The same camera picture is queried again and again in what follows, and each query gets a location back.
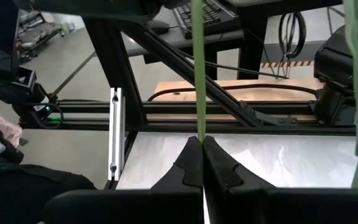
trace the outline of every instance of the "table leg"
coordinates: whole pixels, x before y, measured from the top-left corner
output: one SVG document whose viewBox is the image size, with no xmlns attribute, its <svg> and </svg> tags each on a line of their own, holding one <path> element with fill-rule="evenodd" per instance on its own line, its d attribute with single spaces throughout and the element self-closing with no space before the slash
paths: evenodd
<svg viewBox="0 0 358 224">
<path fill-rule="evenodd" d="M 218 62 L 218 53 L 215 50 L 205 49 L 205 60 L 207 62 L 217 63 Z M 205 74 L 212 78 L 213 80 L 218 79 L 218 69 L 205 65 Z"/>
<path fill-rule="evenodd" d="M 239 68 L 246 68 L 259 71 L 260 61 L 264 51 L 264 41 L 266 36 L 267 17 L 241 18 L 241 27 L 244 32 L 244 44 L 239 51 Z M 249 75 L 238 72 L 238 80 L 258 79 L 258 75 Z"/>
</svg>

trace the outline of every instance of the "pink fabric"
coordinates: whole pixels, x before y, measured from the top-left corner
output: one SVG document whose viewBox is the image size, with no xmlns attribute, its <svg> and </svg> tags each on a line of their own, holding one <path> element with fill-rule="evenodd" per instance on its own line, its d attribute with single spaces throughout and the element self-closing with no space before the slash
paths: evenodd
<svg viewBox="0 0 358 224">
<path fill-rule="evenodd" d="M 21 127 L 6 121 L 0 116 L 0 130 L 6 140 L 11 142 L 15 147 L 19 145 L 19 140 L 23 135 L 23 129 Z"/>
</svg>

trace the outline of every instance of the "computer mouse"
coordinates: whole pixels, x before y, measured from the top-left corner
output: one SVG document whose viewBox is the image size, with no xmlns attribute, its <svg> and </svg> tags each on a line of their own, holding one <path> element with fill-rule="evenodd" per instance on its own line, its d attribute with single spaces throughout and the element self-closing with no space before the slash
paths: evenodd
<svg viewBox="0 0 358 224">
<path fill-rule="evenodd" d="M 166 34 L 169 31 L 170 25 L 162 21 L 148 21 L 147 28 L 158 35 Z"/>
</svg>

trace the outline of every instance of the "concrete floor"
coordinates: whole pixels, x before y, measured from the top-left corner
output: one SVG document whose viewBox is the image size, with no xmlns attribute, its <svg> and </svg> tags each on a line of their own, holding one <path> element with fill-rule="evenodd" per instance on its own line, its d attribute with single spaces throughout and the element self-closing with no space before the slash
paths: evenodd
<svg viewBox="0 0 358 224">
<path fill-rule="evenodd" d="M 341 22 L 334 22 L 339 27 Z M 272 42 L 277 32 L 276 19 L 269 22 L 267 42 Z M 325 40 L 325 33 L 317 38 L 317 32 L 309 32 L 310 40 Z M 93 46 L 86 29 L 78 30 L 64 38 L 56 37 L 48 47 L 24 65 L 36 70 L 38 82 L 47 92 L 54 91 L 85 58 L 93 52 Z M 228 50 L 218 54 L 218 62 L 236 66 L 238 50 Z M 175 72 L 162 63 L 145 65 L 142 57 L 130 58 L 140 95 L 146 100 L 161 81 L 182 80 Z M 313 76 L 313 67 L 295 67 L 291 70 L 292 78 Z M 218 70 L 218 78 L 232 80 L 235 71 Z M 109 85 L 97 57 L 77 74 L 77 76 L 58 94 L 59 99 L 103 100 L 109 98 Z M 17 123 L 18 116 L 9 105 L 0 101 L 0 114 L 12 123 Z M 103 188 L 107 179 L 108 132 L 105 131 L 49 131 L 24 130 L 23 138 L 29 143 L 21 150 L 25 154 L 25 164 L 39 164 L 53 169 L 70 171 L 87 176 L 98 188 Z"/>
</svg>

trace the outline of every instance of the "keyboard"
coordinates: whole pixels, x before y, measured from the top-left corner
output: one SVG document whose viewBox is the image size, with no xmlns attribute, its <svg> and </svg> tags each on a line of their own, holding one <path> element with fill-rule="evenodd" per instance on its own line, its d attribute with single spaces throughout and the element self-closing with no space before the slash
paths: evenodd
<svg viewBox="0 0 358 224">
<path fill-rule="evenodd" d="M 191 39 L 191 3 L 172 9 L 186 39 Z M 214 0 L 204 0 L 204 35 L 221 34 L 240 29 L 238 15 Z"/>
</svg>

